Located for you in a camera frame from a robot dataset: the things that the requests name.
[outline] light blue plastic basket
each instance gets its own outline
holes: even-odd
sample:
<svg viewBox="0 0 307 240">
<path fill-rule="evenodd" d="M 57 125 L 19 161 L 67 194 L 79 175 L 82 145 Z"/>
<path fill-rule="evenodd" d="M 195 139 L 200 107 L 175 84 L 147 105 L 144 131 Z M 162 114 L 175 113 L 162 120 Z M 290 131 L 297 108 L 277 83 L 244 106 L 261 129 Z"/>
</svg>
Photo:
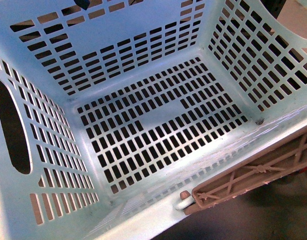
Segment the light blue plastic basket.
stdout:
<svg viewBox="0 0 307 240">
<path fill-rule="evenodd" d="M 24 133 L 0 106 L 0 238 L 178 222 L 180 192 L 307 124 L 304 49 L 259 0 L 0 0 L 0 88 Z"/>
</svg>

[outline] perforated plastic panel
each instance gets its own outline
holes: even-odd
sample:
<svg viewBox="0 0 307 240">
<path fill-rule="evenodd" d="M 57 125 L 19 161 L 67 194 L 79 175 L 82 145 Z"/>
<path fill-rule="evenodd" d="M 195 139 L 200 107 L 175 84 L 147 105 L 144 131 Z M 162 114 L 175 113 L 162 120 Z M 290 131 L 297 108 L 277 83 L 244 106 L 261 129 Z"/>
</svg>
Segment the perforated plastic panel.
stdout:
<svg viewBox="0 0 307 240">
<path fill-rule="evenodd" d="M 303 127 L 307 39 L 259 0 L 1 0 L 0 82 L 0 236 L 94 239 Z"/>
</svg>

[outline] plastic basket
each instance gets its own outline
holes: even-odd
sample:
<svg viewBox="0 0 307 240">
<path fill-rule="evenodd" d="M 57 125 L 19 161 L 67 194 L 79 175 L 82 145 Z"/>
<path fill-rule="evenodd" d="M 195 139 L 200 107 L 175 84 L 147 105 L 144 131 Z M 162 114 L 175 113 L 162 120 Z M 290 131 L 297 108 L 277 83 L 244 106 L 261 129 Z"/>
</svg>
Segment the plastic basket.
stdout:
<svg viewBox="0 0 307 240">
<path fill-rule="evenodd" d="M 307 39 L 258 0 L 0 0 L 2 239 L 153 237 L 305 125 Z"/>
</svg>

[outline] brown plastic part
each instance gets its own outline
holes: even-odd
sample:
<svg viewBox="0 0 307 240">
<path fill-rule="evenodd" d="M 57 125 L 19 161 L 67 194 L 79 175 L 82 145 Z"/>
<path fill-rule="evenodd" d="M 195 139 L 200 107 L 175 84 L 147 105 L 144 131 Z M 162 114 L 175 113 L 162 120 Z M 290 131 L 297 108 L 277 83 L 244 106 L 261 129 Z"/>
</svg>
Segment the brown plastic part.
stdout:
<svg viewBox="0 0 307 240">
<path fill-rule="evenodd" d="M 186 215 L 210 208 L 307 167 L 307 127 L 199 184 Z"/>
<path fill-rule="evenodd" d="M 186 191 L 182 191 L 180 193 L 180 199 L 181 200 L 185 200 L 186 198 L 190 197 L 190 192 L 188 192 L 187 190 Z"/>
</svg>

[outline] gray floor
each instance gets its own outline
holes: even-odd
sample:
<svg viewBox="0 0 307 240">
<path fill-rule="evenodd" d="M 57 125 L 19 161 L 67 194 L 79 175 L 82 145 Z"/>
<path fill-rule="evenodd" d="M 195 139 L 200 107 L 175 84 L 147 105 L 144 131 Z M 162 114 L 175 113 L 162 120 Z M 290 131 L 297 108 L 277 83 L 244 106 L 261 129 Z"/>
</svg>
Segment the gray floor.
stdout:
<svg viewBox="0 0 307 240">
<path fill-rule="evenodd" d="M 192 214 L 152 240 L 307 240 L 307 172 Z"/>
</svg>

